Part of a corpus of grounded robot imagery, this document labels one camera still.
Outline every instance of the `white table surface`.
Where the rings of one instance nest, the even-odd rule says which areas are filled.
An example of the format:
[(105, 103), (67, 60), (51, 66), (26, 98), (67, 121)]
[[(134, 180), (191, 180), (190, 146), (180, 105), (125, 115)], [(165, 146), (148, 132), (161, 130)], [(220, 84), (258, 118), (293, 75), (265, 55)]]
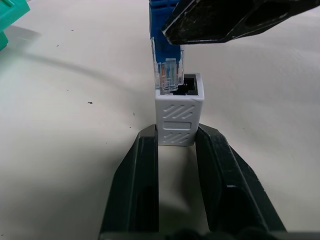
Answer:
[[(148, 0), (29, 5), (0, 52), (0, 239), (93, 240), (116, 168), (155, 123)], [(319, 22), (320, 8), (185, 48), (201, 122), (251, 165), (288, 230), (320, 231)], [(162, 231), (208, 227), (191, 151), (159, 148)]]

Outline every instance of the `transparent plug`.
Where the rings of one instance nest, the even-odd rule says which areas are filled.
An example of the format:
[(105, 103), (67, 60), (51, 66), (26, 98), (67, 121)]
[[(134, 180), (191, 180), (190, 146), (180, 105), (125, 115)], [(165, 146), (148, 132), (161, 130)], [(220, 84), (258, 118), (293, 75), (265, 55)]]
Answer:
[(172, 95), (184, 84), (184, 46), (180, 46), (180, 59), (166, 58), (165, 62), (157, 62), (154, 37), (151, 38), (155, 88), (162, 95)]

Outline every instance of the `green object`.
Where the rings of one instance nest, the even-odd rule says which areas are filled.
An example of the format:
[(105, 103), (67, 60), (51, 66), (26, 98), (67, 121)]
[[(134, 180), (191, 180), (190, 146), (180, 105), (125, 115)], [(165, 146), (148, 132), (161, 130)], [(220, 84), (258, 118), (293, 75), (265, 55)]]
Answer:
[(29, 10), (26, 0), (0, 0), (0, 51), (8, 43), (4, 30)]

